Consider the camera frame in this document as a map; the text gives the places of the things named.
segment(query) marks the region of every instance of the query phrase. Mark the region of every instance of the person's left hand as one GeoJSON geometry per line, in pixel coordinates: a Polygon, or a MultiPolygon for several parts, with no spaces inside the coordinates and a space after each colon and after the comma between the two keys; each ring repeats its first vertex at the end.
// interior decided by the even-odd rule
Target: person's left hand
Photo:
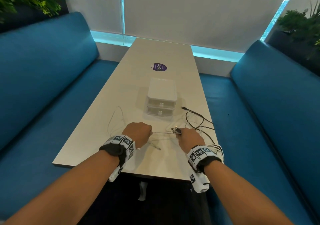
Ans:
{"type": "Polygon", "coordinates": [[[149,137],[152,135],[152,126],[143,122],[132,122],[126,126],[122,134],[131,138],[138,149],[148,142],[149,137]]]}

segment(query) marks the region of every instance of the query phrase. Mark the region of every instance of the person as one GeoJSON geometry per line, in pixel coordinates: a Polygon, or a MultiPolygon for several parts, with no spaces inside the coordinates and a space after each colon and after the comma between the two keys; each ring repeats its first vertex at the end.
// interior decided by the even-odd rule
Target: person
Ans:
{"type": "MultiPolygon", "coordinates": [[[[130,137],[138,149],[147,143],[152,126],[130,123],[122,134],[130,137]]],[[[195,145],[205,145],[194,129],[182,128],[177,138],[185,153],[195,145]]],[[[118,164],[117,156],[98,151],[58,178],[4,224],[77,224],[118,164]]],[[[234,225],[292,224],[270,199],[222,162],[212,161],[204,171],[234,225]]]]}

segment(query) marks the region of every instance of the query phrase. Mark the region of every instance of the person's left arm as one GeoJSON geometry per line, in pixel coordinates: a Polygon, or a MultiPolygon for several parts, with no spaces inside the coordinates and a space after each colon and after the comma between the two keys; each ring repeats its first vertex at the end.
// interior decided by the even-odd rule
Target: person's left arm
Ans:
{"type": "MultiPolygon", "coordinates": [[[[130,123],[122,134],[141,148],[152,126],[130,123]]],[[[119,164],[119,158],[101,150],[58,178],[37,197],[10,217],[4,225],[76,225],[99,195],[119,164]]]]}

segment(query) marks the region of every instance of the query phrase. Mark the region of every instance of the tabletop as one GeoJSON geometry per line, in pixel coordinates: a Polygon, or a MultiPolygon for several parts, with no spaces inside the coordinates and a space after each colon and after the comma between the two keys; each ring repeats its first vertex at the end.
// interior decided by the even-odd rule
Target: tabletop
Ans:
{"type": "MultiPolygon", "coordinates": [[[[137,38],[53,164],[78,165],[96,153],[109,137],[121,134],[130,122],[142,121],[152,125],[153,132],[168,132],[175,126],[189,127],[185,119],[186,111],[181,109],[182,106],[211,121],[191,47],[137,38]],[[175,81],[178,99],[172,117],[146,114],[146,97],[152,77],[175,81]]],[[[192,125],[196,126],[196,123],[201,123],[202,118],[189,113],[188,120],[194,121],[192,125]]],[[[213,127],[206,121],[203,125],[213,127]]],[[[218,144],[214,130],[207,129],[205,132],[218,144]]],[[[208,137],[202,136],[206,143],[211,144],[208,137]]],[[[188,169],[191,168],[175,135],[159,133],[153,134],[149,143],[136,151],[122,172],[189,180],[188,169]]]]}

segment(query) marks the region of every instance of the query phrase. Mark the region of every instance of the blue bench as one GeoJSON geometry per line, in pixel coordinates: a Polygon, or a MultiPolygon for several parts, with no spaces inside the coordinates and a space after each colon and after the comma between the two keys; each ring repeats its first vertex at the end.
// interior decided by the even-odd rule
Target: blue bench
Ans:
{"type": "MultiPolygon", "coordinates": [[[[0,35],[0,220],[68,169],[51,164],[117,63],[80,13],[0,35]]],[[[254,43],[231,78],[201,74],[225,163],[295,224],[320,215],[320,79],[254,43]]],[[[232,224],[214,191],[212,219],[232,224]]]]}

